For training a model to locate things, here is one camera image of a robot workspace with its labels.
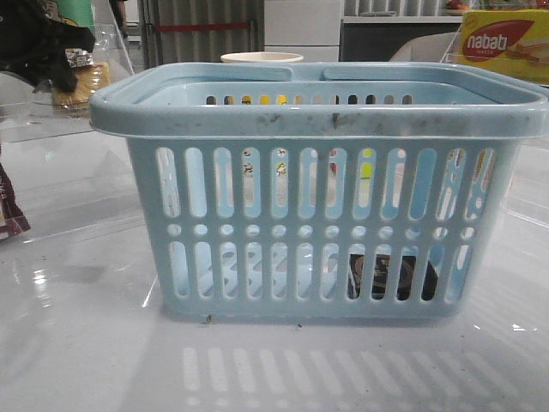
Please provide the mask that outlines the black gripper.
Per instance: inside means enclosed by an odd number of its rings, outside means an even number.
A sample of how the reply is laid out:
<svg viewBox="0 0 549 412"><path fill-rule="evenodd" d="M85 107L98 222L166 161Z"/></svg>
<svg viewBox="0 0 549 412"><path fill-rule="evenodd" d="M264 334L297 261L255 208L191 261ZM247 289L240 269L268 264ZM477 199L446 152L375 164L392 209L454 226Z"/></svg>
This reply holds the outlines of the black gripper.
<svg viewBox="0 0 549 412"><path fill-rule="evenodd" d="M95 37L77 27L47 17L37 1L1 2L1 71L31 86L49 80L64 92L73 92L78 80L65 51L94 49Z"/></svg>

